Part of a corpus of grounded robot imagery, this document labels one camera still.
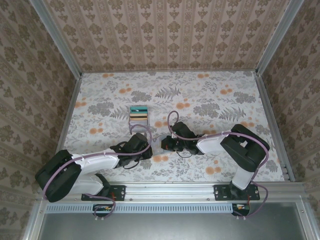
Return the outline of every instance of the stack of cards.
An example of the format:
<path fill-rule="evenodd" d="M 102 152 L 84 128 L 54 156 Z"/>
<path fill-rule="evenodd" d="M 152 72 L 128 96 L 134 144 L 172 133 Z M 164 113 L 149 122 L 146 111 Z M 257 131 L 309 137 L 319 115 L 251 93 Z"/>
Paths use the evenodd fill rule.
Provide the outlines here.
<path fill-rule="evenodd" d="M 129 117 L 129 128 L 133 125 L 140 124 L 143 126 L 148 126 L 148 108 L 147 106 L 131 106 L 130 107 L 130 117 Z M 136 126 L 132 129 L 134 133 L 144 133 L 147 130 L 143 127 Z"/>

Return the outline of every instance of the white vent strip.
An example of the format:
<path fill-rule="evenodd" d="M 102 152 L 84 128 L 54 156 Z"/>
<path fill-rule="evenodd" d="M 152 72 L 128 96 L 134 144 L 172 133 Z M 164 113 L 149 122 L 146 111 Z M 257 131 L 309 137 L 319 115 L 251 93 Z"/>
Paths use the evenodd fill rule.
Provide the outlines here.
<path fill-rule="evenodd" d="M 50 203 L 47 205 L 46 214 L 93 213 L 92 203 Z M 231 203 L 184 203 L 184 204 L 141 204 L 117 203 L 114 213 L 119 214 L 182 214 L 182 213 L 232 213 Z"/>

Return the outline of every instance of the black mounting plate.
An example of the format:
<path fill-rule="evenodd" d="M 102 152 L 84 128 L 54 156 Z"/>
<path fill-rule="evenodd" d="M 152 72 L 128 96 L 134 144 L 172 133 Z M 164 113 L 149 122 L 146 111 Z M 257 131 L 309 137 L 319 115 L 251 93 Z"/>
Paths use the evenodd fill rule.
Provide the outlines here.
<path fill-rule="evenodd" d="M 238 198 L 232 196 L 229 184 L 213 185 L 213 189 L 214 198 L 216 201 L 248 201 L 248 195 L 250 201 L 260 200 L 258 187 L 253 184 L 249 184 L 248 187 L 245 189 L 246 194 L 244 193 L 242 196 Z"/>
<path fill-rule="evenodd" d="M 126 196 L 126 186 L 125 185 L 111 185 L 109 189 L 109 193 L 107 195 L 108 198 L 114 198 L 115 201 L 124 201 Z M 82 201 L 105 201 L 105 199 L 101 198 L 93 198 L 89 197 L 85 194 L 81 196 Z"/>

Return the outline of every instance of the floral tablecloth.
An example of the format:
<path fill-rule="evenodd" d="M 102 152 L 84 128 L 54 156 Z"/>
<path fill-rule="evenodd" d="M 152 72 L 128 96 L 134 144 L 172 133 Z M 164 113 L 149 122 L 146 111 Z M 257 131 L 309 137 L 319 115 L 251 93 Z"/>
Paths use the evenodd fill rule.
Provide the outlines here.
<path fill-rule="evenodd" d="M 195 134 L 219 133 L 241 123 L 270 145 L 270 158 L 255 180 L 284 180 L 253 72 L 85 73 L 64 147 L 85 154 L 129 140 L 129 107 L 134 105 L 148 107 L 155 138 L 169 133 L 166 122 L 172 110 Z M 190 158 L 171 153 L 130 170 L 100 173 L 111 182 L 228 182 L 236 169 L 226 152 Z"/>

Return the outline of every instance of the beige damask wallpaper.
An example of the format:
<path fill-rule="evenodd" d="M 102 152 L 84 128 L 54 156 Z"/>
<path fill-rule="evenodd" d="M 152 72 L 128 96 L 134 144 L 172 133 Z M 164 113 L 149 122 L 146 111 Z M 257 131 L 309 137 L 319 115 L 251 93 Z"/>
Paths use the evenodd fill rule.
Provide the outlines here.
<path fill-rule="evenodd" d="M 255 69 L 290 0 L 44 0 L 83 72 Z"/>
<path fill-rule="evenodd" d="M 0 240 L 23 233 L 75 79 L 28 0 L 0 0 Z"/>
<path fill-rule="evenodd" d="M 320 220 L 320 1 L 305 0 L 262 76 L 298 181 Z"/>

